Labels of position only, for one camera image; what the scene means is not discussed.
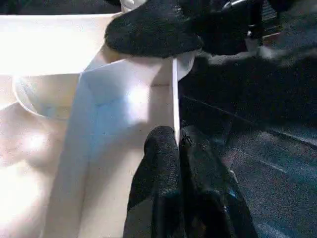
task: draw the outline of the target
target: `white plastic tray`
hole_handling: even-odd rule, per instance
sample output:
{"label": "white plastic tray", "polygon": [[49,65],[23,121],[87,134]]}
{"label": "white plastic tray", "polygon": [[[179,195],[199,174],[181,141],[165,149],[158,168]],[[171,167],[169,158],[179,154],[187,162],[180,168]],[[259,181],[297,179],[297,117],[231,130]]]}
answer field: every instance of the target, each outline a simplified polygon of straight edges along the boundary
{"label": "white plastic tray", "polygon": [[118,14],[0,15],[0,74],[80,73],[104,43]]}
{"label": "white plastic tray", "polygon": [[178,141],[182,63],[133,58],[81,75],[44,238],[122,237],[130,184],[148,133],[169,125]]}
{"label": "white plastic tray", "polygon": [[62,149],[18,103],[0,110],[1,238],[39,237]]}
{"label": "white plastic tray", "polygon": [[8,75],[0,75],[0,110],[14,103],[16,98],[12,91],[12,79]]}

